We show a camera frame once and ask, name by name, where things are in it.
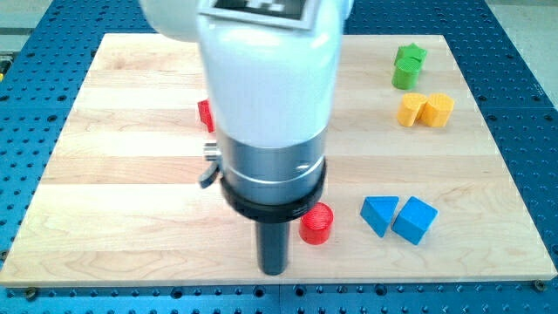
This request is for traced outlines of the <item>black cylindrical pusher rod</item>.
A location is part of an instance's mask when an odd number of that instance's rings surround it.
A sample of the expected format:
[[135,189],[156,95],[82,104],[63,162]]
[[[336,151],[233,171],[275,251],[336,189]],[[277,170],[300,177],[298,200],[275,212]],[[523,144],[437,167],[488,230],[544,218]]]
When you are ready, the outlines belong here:
[[258,222],[255,232],[260,270],[270,276],[282,274],[288,264],[289,223]]

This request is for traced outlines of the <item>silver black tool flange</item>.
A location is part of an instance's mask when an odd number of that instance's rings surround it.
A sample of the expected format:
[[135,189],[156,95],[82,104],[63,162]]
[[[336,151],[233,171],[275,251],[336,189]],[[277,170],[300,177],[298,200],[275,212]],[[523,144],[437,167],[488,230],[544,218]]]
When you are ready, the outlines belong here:
[[289,147],[256,147],[217,133],[203,156],[202,188],[220,181],[228,205],[248,219],[283,223],[308,213],[319,202],[327,173],[326,132]]

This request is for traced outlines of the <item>red block behind arm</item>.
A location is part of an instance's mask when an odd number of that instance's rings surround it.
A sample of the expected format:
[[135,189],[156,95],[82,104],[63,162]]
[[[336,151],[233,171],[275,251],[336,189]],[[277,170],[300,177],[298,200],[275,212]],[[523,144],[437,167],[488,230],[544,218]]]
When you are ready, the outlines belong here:
[[200,116],[200,121],[203,123],[209,133],[213,133],[215,131],[214,128],[214,119],[211,112],[210,101],[209,99],[204,99],[197,103],[198,112]]

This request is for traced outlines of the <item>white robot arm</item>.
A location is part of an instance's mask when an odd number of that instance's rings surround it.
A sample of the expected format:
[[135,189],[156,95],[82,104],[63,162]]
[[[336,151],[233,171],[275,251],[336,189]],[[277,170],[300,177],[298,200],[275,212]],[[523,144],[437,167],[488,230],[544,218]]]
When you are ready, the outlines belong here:
[[318,202],[349,0],[141,0],[161,35],[196,43],[216,140],[203,188],[255,223],[258,265],[288,263],[289,225]]

